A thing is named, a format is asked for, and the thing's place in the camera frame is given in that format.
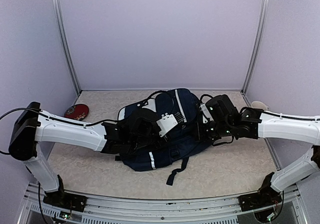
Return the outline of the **navy blue student backpack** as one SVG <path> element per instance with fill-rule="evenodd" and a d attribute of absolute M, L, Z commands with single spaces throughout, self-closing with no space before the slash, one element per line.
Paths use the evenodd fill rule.
<path fill-rule="evenodd" d="M 156 170 L 182 160 L 182 165 L 174 169 L 167 179 L 167 185 L 173 185 L 175 175 L 185 170 L 189 158 L 211 144 L 194 139 L 196 123 L 202 123 L 199 110 L 200 100 L 188 89 L 179 88 L 161 91 L 155 97 L 155 110 L 126 106 L 124 119 L 116 124 L 104 122 L 106 143 L 104 154 L 115 154 L 115 160 L 121 161 L 136 172 Z M 183 113 L 186 122 L 171 129 L 164 137 L 159 136 L 160 128 L 156 121 L 162 114 Z"/>

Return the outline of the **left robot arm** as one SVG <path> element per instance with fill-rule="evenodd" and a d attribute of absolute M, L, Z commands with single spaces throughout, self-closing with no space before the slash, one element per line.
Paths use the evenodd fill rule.
<path fill-rule="evenodd" d="M 38 102 L 17 108 L 8 154 L 24 163 L 47 196 L 63 207 L 70 202 L 63 180 L 44 157 L 42 142 L 79 146 L 103 154 L 131 155 L 140 150 L 156 150 L 163 143 L 159 116 L 146 108 L 135 110 L 121 120 L 83 122 L 56 116 L 41 109 Z"/>

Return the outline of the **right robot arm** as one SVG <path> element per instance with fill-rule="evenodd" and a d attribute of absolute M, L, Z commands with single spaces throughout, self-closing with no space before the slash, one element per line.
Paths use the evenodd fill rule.
<path fill-rule="evenodd" d="M 274 113 L 263 109 L 233 105 L 227 95 L 200 102 L 199 110 L 205 135 L 213 141 L 231 136 L 234 139 L 278 138 L 312 145 L 300 158 L 283 169 L 267 175 L 256 194 L 256 202 L 266 206 L 276 194 L 320 170 L 320 118 Z"/>

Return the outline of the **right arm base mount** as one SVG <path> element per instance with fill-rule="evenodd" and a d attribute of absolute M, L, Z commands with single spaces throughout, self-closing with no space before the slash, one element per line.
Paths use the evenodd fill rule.
<path fill-rule="evenodd" d="M 251 211 L 282 202 L 281 192 L 271 187 L 271 180 L 274 172 L 268 174 L 256 193 L 241 195 L 238 197 L 242 212 Z"/>

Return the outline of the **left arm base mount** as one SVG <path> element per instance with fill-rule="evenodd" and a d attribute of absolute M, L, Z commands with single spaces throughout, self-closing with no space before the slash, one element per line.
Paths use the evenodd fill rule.
<path fill-rule="evenodd" d="M 58 175 L 57 178 L 59 184 L 58 190 L 51 193 L 45 192 L 43 202 L 54 207 L 83 213 L 87 203 L 87 197 L 66 192 L 60 175 Z"/>

